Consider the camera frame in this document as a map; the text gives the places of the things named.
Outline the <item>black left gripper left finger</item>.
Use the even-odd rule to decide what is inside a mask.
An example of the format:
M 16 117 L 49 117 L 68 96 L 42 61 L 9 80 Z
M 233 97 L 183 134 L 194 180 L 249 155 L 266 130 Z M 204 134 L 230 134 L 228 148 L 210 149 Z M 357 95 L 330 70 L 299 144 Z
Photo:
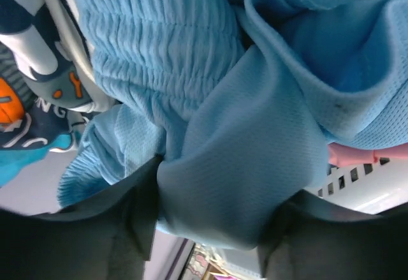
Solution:
M 155 156 L 59 212 L 1 210 L 2 279 L 141 279 L 158 217 Z

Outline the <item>light blue mesh shorts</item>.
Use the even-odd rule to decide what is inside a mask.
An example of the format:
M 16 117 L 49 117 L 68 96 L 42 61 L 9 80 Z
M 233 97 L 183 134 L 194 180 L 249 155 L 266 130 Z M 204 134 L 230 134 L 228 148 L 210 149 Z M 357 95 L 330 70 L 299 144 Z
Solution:
M 328 145 L 407 142 L 407 0 L 75 0 L 97 85 L 66 207 L 155 155 L 158 228 L 251 249 Z

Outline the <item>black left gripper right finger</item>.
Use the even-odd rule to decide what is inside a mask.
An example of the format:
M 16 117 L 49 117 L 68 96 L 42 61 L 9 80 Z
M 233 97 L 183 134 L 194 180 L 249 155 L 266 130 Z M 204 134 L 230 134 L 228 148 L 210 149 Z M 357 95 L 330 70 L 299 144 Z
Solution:
M 407 204 L 377 215 L 300 191 L 258 244 L 265 279 L 407 279 Z

